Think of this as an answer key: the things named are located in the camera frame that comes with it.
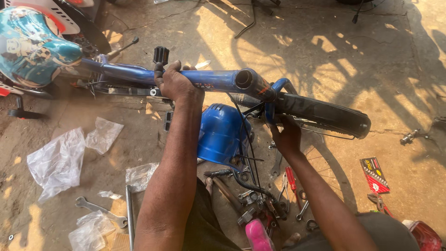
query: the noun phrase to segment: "bare foot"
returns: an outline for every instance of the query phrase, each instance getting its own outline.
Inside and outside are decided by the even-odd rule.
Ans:
[[[214,185],[213,180],[209,177],[206,179],[206,189],[212,197],[212,186]]]
[[[298,241],[300,241],[300,239],[301,235],[299,233],[294,233],[283,243],[283,247],[292,246],[296,244]]]

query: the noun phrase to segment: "white plastic bag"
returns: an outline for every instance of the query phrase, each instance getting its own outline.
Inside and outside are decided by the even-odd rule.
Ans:
[[[204,69],[206,69],[206,67],[209,66],[210,63],[211,63],[210,60],[206,60],[204,62],[201,62],[201,63],[198,63],[197,65],[195,65],[195,68],[197,70],[204,70]]]
[[[68,234],[73,251],[98,251],[105,247],[103,235],[116,228],[101,212],[92,212],[78,219],[79,228]]]
[[[100,210],[82,216],[78,219],[76,225],[81,227],[90,221],[94,222],[98,231],[102,235],[108,235],[116,230],[115,226],[113,226],[113,223],[111,223],[107,216],[105,216],[105,214],[103,214]]]
[[[98,195],[101,197],[110,198],[113,200],[117,200],[122,197],[122,195],[113,193],[112,191],[99,191]]]
[[[131,185],[131,192],[144,191],[158,166],[159,163],[149,163],[125,170],[125,184]]]
[[[85,140],[82,128],[68,131],[26,157],[31,175],[43,188],[43,203],[70,187],[79,186]]]
[[[68,234],[73,251],[98,251],[105,247],[105,240],[94,222],[88,222]]]
[[[85,146],[104,154],[112,146],[124,125],[114,123],[103,118],[96,118],[96,129],[91,131],[85,139]]]

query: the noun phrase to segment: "black pedal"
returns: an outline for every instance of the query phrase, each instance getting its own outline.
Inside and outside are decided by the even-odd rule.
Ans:
[[[164,131],[168,132],[170,129],[170,123],[172,122],[173,111],[166,112],[164,117]]]
[[[166,47],[158,46],[153,53],[153,62],[161,62],[166,65],[169,60],[169,50]]]

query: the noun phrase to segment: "red screwdriver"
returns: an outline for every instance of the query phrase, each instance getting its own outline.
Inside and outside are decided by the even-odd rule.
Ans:
[[[293,191],[294,195],[296,196],[297,205],[299,206],[299,210],[302,211],[301,206],[301,199],[297,195],[296,192],[296,183],[294,182],[294,175],[293,171],[291,170],[291,167],[285,167],[286,176],[288,177],[288,183],[291,186],[291,190]]]

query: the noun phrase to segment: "hand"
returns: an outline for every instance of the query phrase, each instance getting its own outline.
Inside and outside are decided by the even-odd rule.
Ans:
[[[276,143],[276,147],[282,155],[287,158],[292,155],[298,157],[304,156],[301,152],[301,128],[295,122],[292,116],[286,115],[280,117],[280,121],[283,124],[284,129],[279,132],[279,129],[275,125],[269,125],[273,140]]]
[[[169,68],[163,73],[163,64],[157,63],[155,65],[155,84],[161,91],[161,94],[175,102],[179,100],[186,100],[187,102],[200,102],[204,100],[204,91],[194,85],[179,73],[181,69],[181,62],[177,60],[169,65]],[[196,70],[195,67],[184,66],[183,70]]]

